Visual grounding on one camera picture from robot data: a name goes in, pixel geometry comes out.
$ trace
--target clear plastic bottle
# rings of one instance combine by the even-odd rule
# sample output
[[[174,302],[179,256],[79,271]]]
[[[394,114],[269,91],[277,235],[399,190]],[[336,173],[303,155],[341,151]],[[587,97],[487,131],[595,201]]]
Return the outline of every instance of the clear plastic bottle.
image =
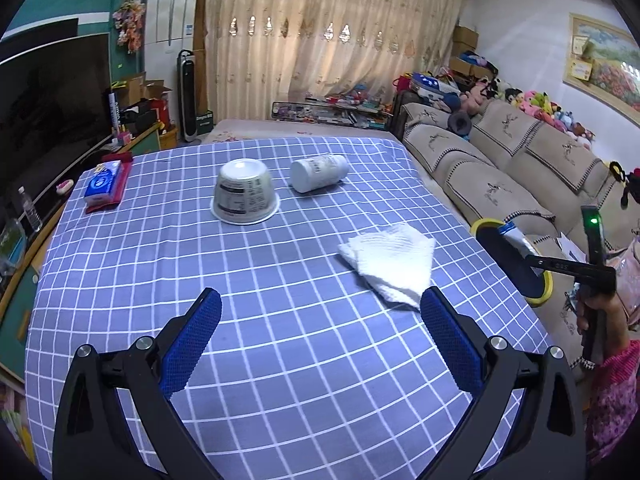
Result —
[[[27,195],[22,186],[18,189],[18,193],[20,194],[20,200],[22,201],[22,209],[24,209],[24,214],[27,216],[31,229],[37,233],[42,229],[42,220],[33,205],[33,200],[31,200],[31,197]]]

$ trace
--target folded white towel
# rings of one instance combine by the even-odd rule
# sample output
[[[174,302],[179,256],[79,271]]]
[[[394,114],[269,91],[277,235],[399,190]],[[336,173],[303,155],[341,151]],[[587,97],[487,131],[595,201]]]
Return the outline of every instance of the folded white towel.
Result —
[[[387,301],[420,305],[431,285],[434,238],[408,224],[349,238],[338,252]]]

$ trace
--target blue gripper pad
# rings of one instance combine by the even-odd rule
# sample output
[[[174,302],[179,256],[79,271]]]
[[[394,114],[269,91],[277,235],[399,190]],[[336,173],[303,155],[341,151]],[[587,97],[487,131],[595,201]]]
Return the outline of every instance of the blue gripper pad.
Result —
[[[476,336],[478,341],[479,336],[486,341],[480,327],[470,317],[457,314],[436,286],[422,294],[420,315],[458,388],[475,397],[482,390],[484,357],[470,337]],[[473,326],[482,335],[473,330]]]
[[[169,399],[186,385],[222,316],[222,299],[211,290],[162,359],[160,390]]]

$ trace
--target yellow-rimmed round stool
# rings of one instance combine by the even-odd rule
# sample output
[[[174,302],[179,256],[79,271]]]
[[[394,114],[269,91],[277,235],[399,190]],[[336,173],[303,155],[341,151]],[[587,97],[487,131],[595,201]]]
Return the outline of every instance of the yellow-rimmed round stool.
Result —
[[[504,271],[527,303],[539,306],[551,297],[554,290],[551,272],[545,270],[537,275],[525,263],[518,250],[498,232],[498,227],[503,225],[503,221],[495,218],[481,218],[471,226],[471,234]]]

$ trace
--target painting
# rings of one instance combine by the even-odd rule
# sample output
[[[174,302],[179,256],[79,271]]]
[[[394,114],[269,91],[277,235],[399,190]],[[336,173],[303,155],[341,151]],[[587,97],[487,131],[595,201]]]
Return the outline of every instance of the painting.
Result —
[[[640,126],[640,49],[634,38],[624,30],[587,16],[570,14],[571,37],[564,78],[568,85],[615,108]],[[579,56],[572,52],[573,38],[586,36],[588,41]],[[590,64],[588,80],[576,66]]]

